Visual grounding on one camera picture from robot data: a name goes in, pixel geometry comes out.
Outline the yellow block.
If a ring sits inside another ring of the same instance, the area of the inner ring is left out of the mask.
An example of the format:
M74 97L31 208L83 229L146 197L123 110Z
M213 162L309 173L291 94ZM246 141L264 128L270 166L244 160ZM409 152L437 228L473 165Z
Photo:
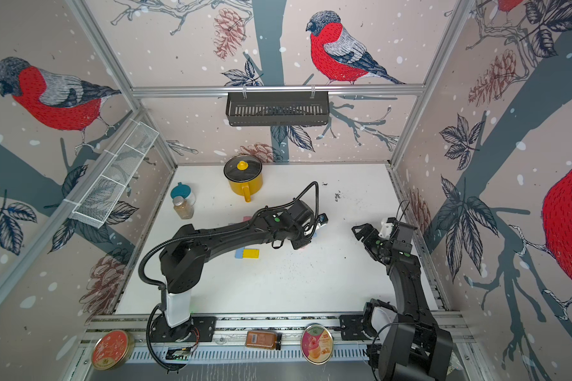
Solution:
M242 258L243 259L258 259L260 257L259 249L243 249Z

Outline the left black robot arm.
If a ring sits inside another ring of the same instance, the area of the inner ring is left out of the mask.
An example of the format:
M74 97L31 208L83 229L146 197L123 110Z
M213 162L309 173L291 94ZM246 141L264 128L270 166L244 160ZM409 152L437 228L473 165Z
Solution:
M183 341L196 332L200 335L193 339L203 340L203 330L191 317L190 300L206 263L257 244L279 249L288 241L293 249L301 249L311 243L320 220L319 184L313 181L289 203L265 206L248 221L208 230L182 226L138 265L140 280L160 292L160 302L147 321L147 343Z

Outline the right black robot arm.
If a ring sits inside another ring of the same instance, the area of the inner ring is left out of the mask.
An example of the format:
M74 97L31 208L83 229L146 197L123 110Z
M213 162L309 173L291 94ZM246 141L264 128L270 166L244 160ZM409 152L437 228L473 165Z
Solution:
M352 232L371 258L386 267L396 304L373 299L370 308L386 308L396 315L375 330L377 341L385 335L375 354L370 355L377 380L445 380L453 351L451 333L440 328L430 311L421 282L419 257L412 254L416 227L391 217L393 228L387 237L370 224L356 225Z

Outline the glass lid yellow knob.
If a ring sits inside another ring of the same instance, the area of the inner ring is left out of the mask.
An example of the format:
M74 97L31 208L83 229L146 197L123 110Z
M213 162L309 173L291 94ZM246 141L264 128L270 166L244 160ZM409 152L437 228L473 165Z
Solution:
M262 174L263 163L254 156L233 157L224 166L224 176L234 183L247 183Z

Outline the black hanging shelf basket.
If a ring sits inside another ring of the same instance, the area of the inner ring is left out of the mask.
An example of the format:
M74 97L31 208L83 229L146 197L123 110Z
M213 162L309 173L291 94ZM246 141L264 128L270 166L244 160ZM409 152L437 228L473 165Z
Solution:
M329 94L327 91L230 93L226 116L233 127L327 125Z

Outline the brown spice jar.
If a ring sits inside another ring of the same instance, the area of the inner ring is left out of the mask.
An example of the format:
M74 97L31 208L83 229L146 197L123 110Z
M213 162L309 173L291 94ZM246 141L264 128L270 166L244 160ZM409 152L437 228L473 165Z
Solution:
M182 196L176 196L173 199L173 209L182 220L188 220L194 216L194 206Z

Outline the pink round cup lid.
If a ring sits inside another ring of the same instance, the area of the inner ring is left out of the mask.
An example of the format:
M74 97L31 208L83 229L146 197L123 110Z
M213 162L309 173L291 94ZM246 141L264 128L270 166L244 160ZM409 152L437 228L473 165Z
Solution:
M333 356L334 339L323 325L311 324L302 334L300 348L303 357L311 364L325 364Z

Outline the brown packet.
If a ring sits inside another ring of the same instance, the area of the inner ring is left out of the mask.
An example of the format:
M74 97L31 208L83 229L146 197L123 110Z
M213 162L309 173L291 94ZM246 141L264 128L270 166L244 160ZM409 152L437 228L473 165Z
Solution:
M247 332L245 346L252 349L280 350L282 334L269 330Z

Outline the teal lid jar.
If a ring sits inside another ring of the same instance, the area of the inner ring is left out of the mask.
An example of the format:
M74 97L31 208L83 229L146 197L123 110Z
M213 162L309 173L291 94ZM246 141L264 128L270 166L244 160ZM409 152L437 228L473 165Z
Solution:
M170 191L171 198L181 197L191 205L195 204L196 198L193 190L187 184L178 183L176 187Z

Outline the red round tin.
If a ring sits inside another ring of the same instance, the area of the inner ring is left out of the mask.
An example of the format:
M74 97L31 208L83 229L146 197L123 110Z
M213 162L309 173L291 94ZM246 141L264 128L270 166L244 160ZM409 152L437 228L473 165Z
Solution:
M97 371L107 371L127 362L134 349L133 336L124 330L106 333L92 352L92 366Z

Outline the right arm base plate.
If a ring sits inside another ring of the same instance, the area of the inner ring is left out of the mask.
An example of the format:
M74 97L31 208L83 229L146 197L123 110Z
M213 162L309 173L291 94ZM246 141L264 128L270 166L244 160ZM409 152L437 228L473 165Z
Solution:
M343 341L373 340L377 332L371 317L363 314L342 314L339 316L339 331Z

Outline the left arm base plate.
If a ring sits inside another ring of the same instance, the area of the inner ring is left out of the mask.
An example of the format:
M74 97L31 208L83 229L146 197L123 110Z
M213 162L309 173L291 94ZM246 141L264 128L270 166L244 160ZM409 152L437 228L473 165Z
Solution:
M187 322L172 328L161 314L153 320L147 333L152 343L206 343L213 339L216 322L215 316L192 315Z

